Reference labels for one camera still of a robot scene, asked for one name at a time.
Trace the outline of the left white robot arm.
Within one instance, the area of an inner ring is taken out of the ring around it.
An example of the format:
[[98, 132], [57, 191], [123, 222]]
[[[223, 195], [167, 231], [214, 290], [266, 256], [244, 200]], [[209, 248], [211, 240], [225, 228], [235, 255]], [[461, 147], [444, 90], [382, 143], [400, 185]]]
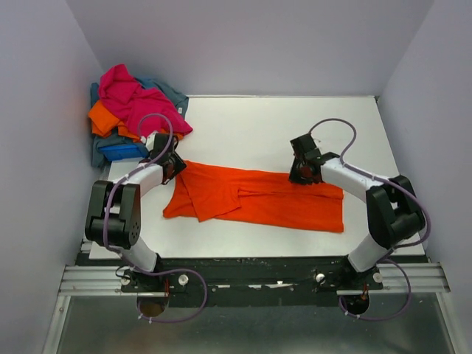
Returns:
[[149, 156], [129, 173], [112, 181], [99, 180], [91, 188], [85, 222], [87, 240], [115, 253], [130, 269], [123, 277], [130, 285], [156, 291], [168, 284], [162, 259], [140, 236], [141, 199], [152, 189], [168, 184], [187, 165], [177, 154], [178, 138], [155, 133]]

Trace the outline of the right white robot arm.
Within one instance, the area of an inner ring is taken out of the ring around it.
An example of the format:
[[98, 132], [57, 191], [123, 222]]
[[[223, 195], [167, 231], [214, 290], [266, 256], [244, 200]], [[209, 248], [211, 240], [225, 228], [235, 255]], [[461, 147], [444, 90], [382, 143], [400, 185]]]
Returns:
[[377, 262], [426, 226], [426, 217], [406, 177], [374, 176], [335, 153], [321, 153], [309, 133], [292, 139], [291, 147], [294, 161], [289, 181], [332, 184], [366, 204], [369, 233], [341, 261], [334, 278], [336, 285], [357, 288]]

